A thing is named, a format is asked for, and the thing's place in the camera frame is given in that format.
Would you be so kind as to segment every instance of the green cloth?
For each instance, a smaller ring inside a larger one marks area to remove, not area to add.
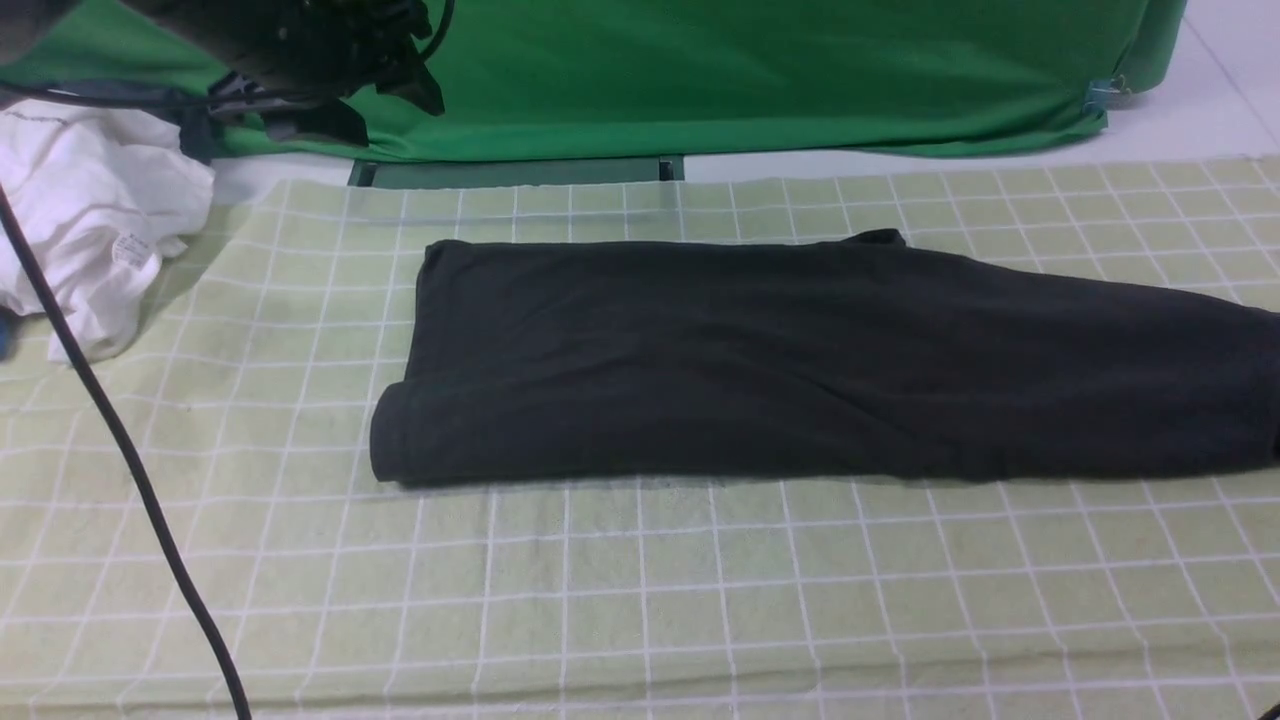
[[[431,0],[439,13],[442,0]],[[858,146],[933,156],[1097,133],[1091,82],[1148,0],[462,0],[431,69],[448,114],[361,92],[374,160],[531,160]],[[87,0],[15,81],[201,90],[223,69],[114,0]],[[284,147],[236,131],[234,155]]]

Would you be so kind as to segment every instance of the black fabric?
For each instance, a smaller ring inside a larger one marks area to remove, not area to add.
[[[381,480],[1129,478],[1267,466],[1274,314],[914,250],[426,251]]]

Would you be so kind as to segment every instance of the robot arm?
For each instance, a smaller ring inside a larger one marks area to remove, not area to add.
[[[425,60],[433,31],[421,0],[120,0],[230,72],[209,88],[210,113],[236,124],[260,115],[278,141],[367,146],[364,118],[342,97],[366,86],[425,113],[444,113]],[[0,64],[28,53],[79,0],[0,0]],[[420,53],[415,40],[430,36]]]

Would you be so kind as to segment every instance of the white floor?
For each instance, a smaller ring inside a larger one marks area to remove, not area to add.
[[[1165,82],[1135,106],[1114,110],[1088,142],[1015,158],[936,160],[841,150],[701,155],[686,179],[831,177],[1043,163],[1175,160],[1280,154],[1280,0],[1189,0]],[[218,163],[218,199],[248,200],[284,177],[343,184],[351,161],[282,155]]]

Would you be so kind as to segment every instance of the white cloth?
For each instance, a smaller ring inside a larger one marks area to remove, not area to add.
[[[137,334],[163,259],[186,250],[178,236],[207,222],[214,172],[182,154],[177,126],[141,110],[26,100],[0,110],[0,184],[76,340],[101,360]],[[42,311],[8,238],[0,305]],[[56,337],[49,359],[68,361]]]

